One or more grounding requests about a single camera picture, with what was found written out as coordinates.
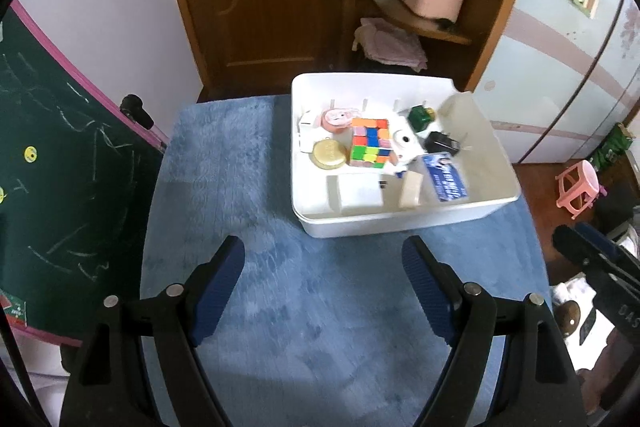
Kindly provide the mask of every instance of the blue fabric table cover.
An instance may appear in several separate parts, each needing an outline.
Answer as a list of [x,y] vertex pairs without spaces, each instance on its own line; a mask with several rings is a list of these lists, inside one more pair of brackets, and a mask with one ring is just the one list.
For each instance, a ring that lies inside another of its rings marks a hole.
[[[289,151],[288,96],[184,110],[151,207],[142,296],[183,282],[237,235],[244,270],[218,329],[197,349],[234,427],[411,426],[449,347],[402,269],[402,241],[418,233],[460,279],[494,296],[548,296],[527,204],[455,225],[315,239],[291,208]],[[469,425],[486,415],[503,345],[494,339]],[[177,426],[152,343],[144,346],[158,409]]]

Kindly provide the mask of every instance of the rubik's cube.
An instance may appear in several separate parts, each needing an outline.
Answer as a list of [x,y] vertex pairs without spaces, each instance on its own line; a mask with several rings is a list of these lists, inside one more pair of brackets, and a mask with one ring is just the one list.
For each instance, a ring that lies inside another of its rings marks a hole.
[[391,154],[388,121],[354,118],[351,131],[349,165],[382,169]]

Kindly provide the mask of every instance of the green bag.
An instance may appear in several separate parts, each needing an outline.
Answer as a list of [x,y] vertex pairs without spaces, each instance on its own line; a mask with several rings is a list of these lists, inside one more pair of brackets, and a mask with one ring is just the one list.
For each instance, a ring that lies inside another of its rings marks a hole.
[[596,172],[604,171],[604,169],[616,162],[618,156],[624,154],[631,147],[634,138],[624,125],[617,123],[591,154],[589,163],[593,165]]

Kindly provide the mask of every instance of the metal screw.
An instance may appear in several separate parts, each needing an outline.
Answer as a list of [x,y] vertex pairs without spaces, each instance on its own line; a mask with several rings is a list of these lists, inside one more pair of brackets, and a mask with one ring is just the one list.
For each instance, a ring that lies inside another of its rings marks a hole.
[[102,301],[102,304],[104,304],[105,308],[113,308],[116,304],[118,304],[118,296],[109,295],[108,297],[104,298],[104,301]]
[[465,293],[469,295],[480,295],[482,293],[482,288],[479,284],[474,282],[465,282]]
[[529,302],[536,306],[542,306],[545,303],[545,298],[538,293],[532,293],[529,295]]
[[167,287],[166,294],[170,297],[177,297],[178,295],[182,295],[183,291],[184,286],[182,286],[181,284],[172,284]]

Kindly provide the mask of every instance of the green chalkboard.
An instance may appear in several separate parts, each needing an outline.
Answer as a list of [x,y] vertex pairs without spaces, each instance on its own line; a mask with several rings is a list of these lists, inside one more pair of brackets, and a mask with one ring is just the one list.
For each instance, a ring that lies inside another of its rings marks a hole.
[[0,41],[3,307],[27,327],[80,339],[105,296],[137,297],[161,159],[10,9]]

